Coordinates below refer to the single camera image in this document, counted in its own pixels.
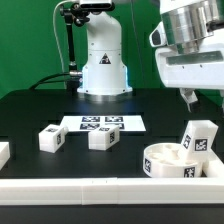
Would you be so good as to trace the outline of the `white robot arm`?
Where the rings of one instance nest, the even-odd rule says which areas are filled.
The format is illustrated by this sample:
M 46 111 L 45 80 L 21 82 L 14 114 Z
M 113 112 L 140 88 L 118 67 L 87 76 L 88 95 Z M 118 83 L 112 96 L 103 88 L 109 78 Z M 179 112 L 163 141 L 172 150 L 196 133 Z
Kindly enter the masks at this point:
M 87 13 L 88 61 L 81 91 L 113 96 L 129 92 L 121 59 L 121 26 L 107 12 L 114 0 L 80 0 Z M 150 34 L 162 83 L 178 88 L 189 109 L 197 89 L 218 90 L 224 108 L 224 21 L 216 0 L 160 0 L 161 22 Z

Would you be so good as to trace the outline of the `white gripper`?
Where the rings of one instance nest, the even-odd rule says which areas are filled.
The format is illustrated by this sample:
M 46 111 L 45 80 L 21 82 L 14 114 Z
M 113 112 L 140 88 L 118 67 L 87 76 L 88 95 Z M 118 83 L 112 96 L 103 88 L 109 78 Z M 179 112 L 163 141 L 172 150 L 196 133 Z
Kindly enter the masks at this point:
M 179 54 L 175 46 L 167 46 L 163 23 L 149 36 L 156 47 L 155 60 L 160 79 L 166 87 L 181 88 L 180 94 L 189 112 L 200 106 L 193 89 L 224 90 L 224 28 L 199 41 L 199 51 Z

